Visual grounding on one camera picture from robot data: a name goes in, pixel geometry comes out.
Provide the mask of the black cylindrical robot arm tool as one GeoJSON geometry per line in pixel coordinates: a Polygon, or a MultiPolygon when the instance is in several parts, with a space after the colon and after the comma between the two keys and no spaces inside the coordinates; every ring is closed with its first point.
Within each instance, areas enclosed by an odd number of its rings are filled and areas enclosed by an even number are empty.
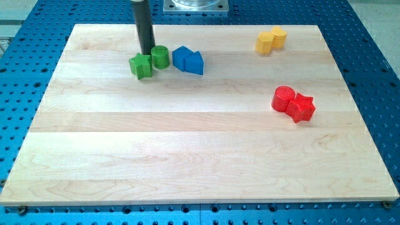
{"type": "Polygon", "coordinates": [[[131,4],[141,53],[150,55],[151,49],[155,46],[155,40],[149,0],[131,0],[131,4]]]}

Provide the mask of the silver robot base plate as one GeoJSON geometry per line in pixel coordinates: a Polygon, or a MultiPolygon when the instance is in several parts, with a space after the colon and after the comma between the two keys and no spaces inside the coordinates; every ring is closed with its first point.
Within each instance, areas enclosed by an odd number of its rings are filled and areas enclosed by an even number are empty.
{"type": "Polygon", "coordinates": [[[226,13],[229,11],[228,0],[164,0],[165,13],[226,13]]]}

